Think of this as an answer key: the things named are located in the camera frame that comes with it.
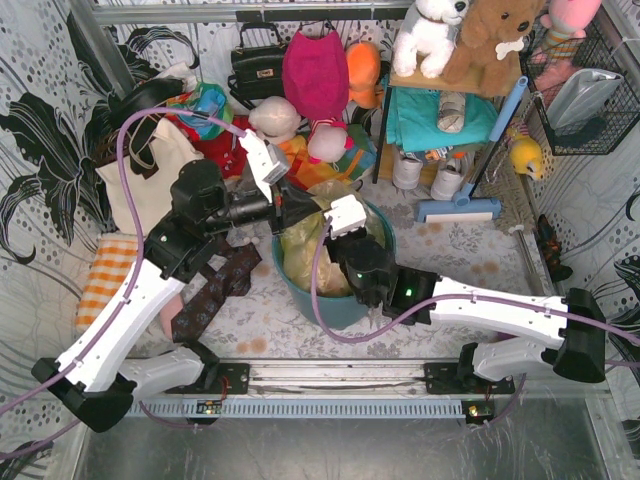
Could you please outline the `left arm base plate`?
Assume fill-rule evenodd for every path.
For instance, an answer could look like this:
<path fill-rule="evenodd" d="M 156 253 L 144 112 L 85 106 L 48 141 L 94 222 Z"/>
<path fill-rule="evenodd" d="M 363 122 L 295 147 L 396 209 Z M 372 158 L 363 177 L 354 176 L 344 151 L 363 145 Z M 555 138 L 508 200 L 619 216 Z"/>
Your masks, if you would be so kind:
<path fill-rule="evenodd" d="M 244 395 L 249 389 L 248 363 L 219 363 L 206 367 L 199 391 L 206 394 Z"/>

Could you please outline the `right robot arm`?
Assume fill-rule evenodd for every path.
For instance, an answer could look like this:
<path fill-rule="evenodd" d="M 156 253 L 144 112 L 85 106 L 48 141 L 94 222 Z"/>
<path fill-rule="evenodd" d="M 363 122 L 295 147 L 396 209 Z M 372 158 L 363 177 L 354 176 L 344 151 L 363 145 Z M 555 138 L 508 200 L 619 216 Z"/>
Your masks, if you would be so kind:
<path fill-rule="evenodd" d="M 400 266 L 394 253 L 359 229 L 324 242 L 356 298 L 402 322 L 463 324 L 506 334 L 462 347 L 457 377 L 497 383 L 550 370 L 586 384 L 605 379 L 604 318 L 584 290 L 523 296 L 473 287 L 434 272 Z"/>

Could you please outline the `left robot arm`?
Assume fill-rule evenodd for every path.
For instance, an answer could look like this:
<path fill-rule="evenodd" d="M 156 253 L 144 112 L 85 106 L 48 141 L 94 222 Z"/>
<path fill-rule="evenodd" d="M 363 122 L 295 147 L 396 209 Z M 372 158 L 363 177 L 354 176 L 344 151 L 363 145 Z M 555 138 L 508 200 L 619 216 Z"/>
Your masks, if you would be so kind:
<path fill-rule="evenodd" d="M 313 196 L 277 180 L 264 191 L 231 194 L 207 160 L 183 167 L 170 187 L 171 209 L 149 232 L 143 254 L 81 337 L 57 358 L 41 358 L 33 376 L 97 433 L 115 426 L 136 402 L 177 388 L 223 387 L 219 358 L 197 341 L 149 359 L 128 354 L 151 321 L 221 247 L 227 231 L 268 222 L 279 234 L 319 212 Z"/>

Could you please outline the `yellow trash bag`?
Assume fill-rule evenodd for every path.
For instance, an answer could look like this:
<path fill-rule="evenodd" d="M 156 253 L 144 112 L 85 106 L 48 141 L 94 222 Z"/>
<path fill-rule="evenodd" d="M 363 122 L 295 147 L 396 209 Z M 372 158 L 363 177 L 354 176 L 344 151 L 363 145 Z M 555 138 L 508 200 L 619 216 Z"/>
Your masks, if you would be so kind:
<path fill-rule="evenodd" d="M 322 210 L 328 209 L 332 201 L 353 194 L 365 208 L 367 232 L 373 234 L 376 240 L 384 245 L 384 233 L 378 215 L 351 185 L 338 180 L 327 180 L 312 186 L 308 192 L 312 194 L 313 200 Z M 306 293 L 311 291 L 312 262 L 324 223 L 323 214 L 314 213 L 286 229 L 280 236 L 284 274 L 296 287 Z M 326 247 L 321 251 L 318 265 L 317 293 L 319 296 L 336 298 L 349 296 L 352 293 L 339 265 L 331 262 Z"/>

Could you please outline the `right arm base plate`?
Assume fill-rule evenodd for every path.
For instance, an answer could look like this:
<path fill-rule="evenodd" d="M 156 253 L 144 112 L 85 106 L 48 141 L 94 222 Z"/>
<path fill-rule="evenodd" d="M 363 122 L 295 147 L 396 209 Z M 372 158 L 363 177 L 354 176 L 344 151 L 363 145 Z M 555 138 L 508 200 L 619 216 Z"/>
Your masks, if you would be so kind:
<path fill-rule="evenodd" d="M 426 390 L 434 395 L 493 395 L 513 394 L 516 390 L 513 380 L 497 382 L 482 379 L 475 374 L 458 374 L 458 364 L 452 362 L 425 363 Z"/>

